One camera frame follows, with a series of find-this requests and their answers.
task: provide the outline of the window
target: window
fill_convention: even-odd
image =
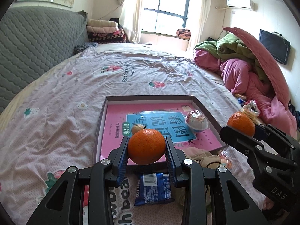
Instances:
[[[144,0],[142,29],[175,35],[185,28],[190,0]]]

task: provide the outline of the screw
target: screw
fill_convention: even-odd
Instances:
[[[266,170],[268,173],[271,173],[271,172],[272,172],[272,168],[269,167],[269,166],[266,166],[265,170]]]
[[[227,171],[227,168],[224,167],[224,166],[219,166],[219,167],[218,167],[218,170],[219,170],[220,172],[222,172],[222,173],[225,173],[225,172]]]
[[[69,173],[73,173],[75,171],[76,171],[76,167],[74,167],[74,166],[71,166],[71,167],[68,168]]]
[[[262,148],[260,145],[257,145],[257,146],[256,146],[256,149],[258,149],[258,150],[260,150],[260,151],[263,150],[263,148]]]
[[[101,161],[101,163],[102,163],[103,165],[108,165],[108,164],[110,164],[110,159],[103,159],[103,160]]]
[[[183,163],[186,165],[191,165],[193,163],[193,161],[191,159],[184,159]]]

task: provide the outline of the barcode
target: barcode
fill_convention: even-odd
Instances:
[[[156,173],[143,175],[144,187],[157,186]]]

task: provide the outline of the television screen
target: television screen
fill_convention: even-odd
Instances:
[[[291,44],[283,37],[260,30],[259,41],[267,48],[276,61],[286,65],[289,58]]]

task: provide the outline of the air conditioner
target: air conditioner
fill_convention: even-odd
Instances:
[[[230,8],[249,9],[254,11],[254,2],[251,0],[227,0]]]

